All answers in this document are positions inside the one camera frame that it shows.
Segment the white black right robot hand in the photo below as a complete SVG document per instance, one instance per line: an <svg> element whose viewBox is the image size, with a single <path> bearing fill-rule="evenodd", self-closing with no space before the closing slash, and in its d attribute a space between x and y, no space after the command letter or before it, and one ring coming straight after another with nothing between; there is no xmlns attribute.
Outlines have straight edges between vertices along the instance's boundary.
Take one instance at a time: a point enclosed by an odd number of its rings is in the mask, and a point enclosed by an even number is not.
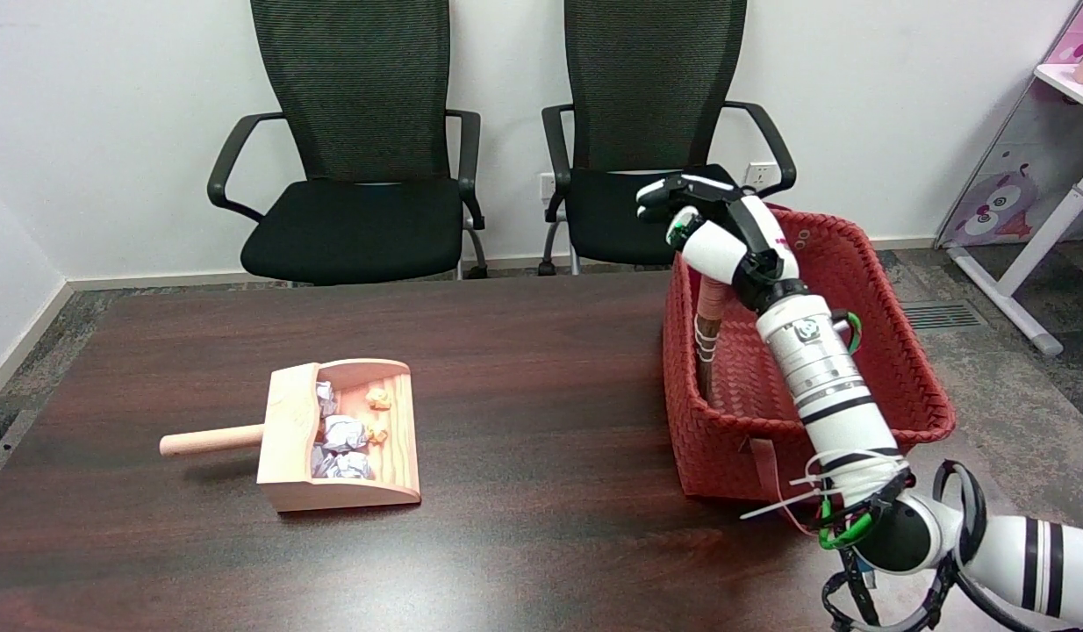
<svg viewBox="0 0 1083 632"><path fill-rule="evenodd" d="M666 243L691 269L730 285L752 312L762 315L783 298L807 293L774 211L754 193L679 173L645 185L636 203L640 221L666 225Z"/></svg>

